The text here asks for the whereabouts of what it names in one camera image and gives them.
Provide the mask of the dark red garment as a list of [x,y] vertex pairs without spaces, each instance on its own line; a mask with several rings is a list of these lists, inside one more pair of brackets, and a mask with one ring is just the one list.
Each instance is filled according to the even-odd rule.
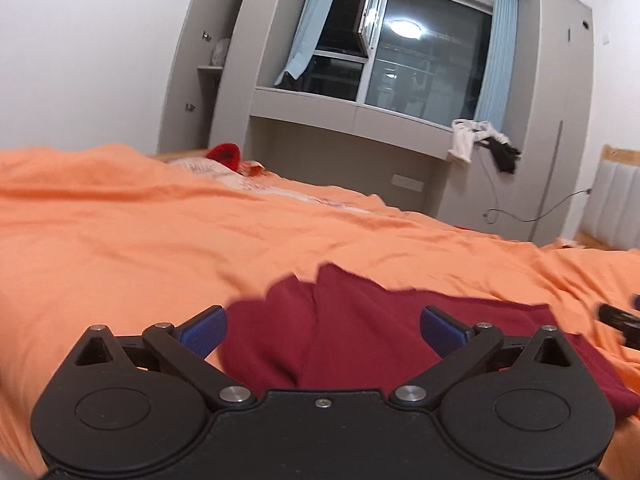
[[509,336],[553,324],[587,364],[618,418],[639,411],[639,356],[603,327],[599,302],[623,304],[639,289],[637,263],[581,266],[540,259],[487,275],[420,273],[406,266],[359,276],[322,264],[315,276],[226,273],[224,370],[257,393],[269,389],[390,391],[437,362],[420,313],[435,306],[465,324]]

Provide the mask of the padded wooden headboard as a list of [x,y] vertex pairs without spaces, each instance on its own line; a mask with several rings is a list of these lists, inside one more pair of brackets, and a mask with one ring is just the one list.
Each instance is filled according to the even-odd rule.
[[639,152],[605,145],[574,240],[601,250],[639,248]]

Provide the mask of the orange bed sheet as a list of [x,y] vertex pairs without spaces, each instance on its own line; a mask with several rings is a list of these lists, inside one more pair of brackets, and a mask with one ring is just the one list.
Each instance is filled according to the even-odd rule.
[[[235,191],[121,145],[1,156],[1,454],[46,469],[32,440],[38,396],[84,330],[137,334],[213,304],[226,273],[366,276],[521,269],[540,259],[637,263],[638,252],[537,247],[402,212],[374,196],[265,174],[279,194]],[[602,467],[639,474],[639,411],[622,419]]]

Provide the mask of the patterned pink pillow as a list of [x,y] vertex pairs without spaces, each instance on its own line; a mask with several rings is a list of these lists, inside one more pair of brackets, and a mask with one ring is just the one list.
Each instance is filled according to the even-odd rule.
[[183,157],[168,162],[170,166],[180,167],[197,176],[215,180],[235,191],[253,192],[257,194],[279,194],[273,186],[257,181],[266,174],[259,162],[240,162],[237,170],[224,166],[221,162],[204,157]]

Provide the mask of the grey window desk cabinet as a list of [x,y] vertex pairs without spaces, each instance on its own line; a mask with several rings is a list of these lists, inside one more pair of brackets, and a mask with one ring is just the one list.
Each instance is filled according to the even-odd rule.
[[[435,217],[449,174],[451,130],[423,119],[316,94],[255,89],[254,159],[281,177],[376,195],[387,205]],[[401,174],[422,193],[390,183]]]

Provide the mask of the bright red cloth item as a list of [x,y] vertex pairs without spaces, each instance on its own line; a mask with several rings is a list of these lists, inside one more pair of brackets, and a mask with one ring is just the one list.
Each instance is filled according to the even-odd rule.
[[211,148],[205,157],[214,162],[218,162],[222,166],[231,171],[238,171],[241,163],[241,150],[234,143],[221,143]]

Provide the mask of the black cloth on sill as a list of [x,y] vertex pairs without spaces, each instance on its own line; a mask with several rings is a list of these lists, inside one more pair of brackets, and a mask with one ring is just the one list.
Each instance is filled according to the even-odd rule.
[[474,144],[488,149],[499,172],[515,174],[516,165],[521,159],[522,153],[514,148],[509,141],[499,140],[495,136],[485,136],[483,139],[476,140]]

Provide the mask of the white cloth on sill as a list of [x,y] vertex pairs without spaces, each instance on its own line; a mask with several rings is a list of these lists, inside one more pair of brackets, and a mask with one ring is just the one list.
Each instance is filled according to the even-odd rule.
[[503,134],[491,122],[476,122],[471,119],[455,119],[451,124],[452,144],[448,158],[453,162],[467,164],[471,162],[476,142],[493,138],[502,140]]

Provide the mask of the grey open wardrobe door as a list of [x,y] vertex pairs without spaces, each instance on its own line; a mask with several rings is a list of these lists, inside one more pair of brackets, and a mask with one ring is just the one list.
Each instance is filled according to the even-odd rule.
[[231,35],[238,0],[191,0],[175,53],[160,122],[160,153],[204,148],[215,106],[209,66],[218,41]]

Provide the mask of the grey tall right wardrobe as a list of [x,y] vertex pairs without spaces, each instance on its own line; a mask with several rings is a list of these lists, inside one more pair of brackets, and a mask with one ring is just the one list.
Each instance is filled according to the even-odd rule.
[[515,174],[477,148],[453,164],[443,222],[547,245],[560,236],[584,152],[593,82],[592,12],[578,0],[520,0],[503,133],[521,151]]

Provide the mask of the right light blue curtain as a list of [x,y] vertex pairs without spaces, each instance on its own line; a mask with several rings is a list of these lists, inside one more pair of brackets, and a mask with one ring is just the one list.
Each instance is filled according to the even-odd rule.
[[494,0],[489,44],[474,119],[501,131],[511,89],[518,36],[518,0]]

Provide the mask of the light blue curtain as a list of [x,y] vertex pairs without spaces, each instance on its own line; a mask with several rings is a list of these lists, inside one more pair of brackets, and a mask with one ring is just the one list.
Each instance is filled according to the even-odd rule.
[[314,50],[316,50],[332,2],[333,0],[305,0],[288,59],[276,80],[276,86],[280,86],[286,76],[298,79],[303,75],[314,56]]
[[511,89],[518,36],[518,0],[494,0],[489,44],[474,119],[501,131]]

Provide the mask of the open window sash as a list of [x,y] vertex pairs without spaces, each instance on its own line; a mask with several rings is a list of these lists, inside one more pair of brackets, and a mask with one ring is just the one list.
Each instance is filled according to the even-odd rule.
[[367,58],[374,43],[376,24],[380,19],[383,0],[360,0],[354,33],[360,53]]

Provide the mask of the left light blue curtain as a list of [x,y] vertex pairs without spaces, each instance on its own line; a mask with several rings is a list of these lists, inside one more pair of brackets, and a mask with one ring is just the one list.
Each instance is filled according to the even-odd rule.
[[298,79],[303,75],[314,56],[314,50],[316,50],[332,2],[333,0],[305,0],[288,59],[276,80],[276,86],[280,86],[286,76]]

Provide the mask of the white wall socket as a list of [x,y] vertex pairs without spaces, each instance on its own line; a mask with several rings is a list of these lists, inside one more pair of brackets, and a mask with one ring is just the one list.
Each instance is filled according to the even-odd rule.
[[401,174],[394,174],[390,179],[390,183],[398,188],[404,188],[416,193],[422,193],[425,185],[423,181],[402,176]]

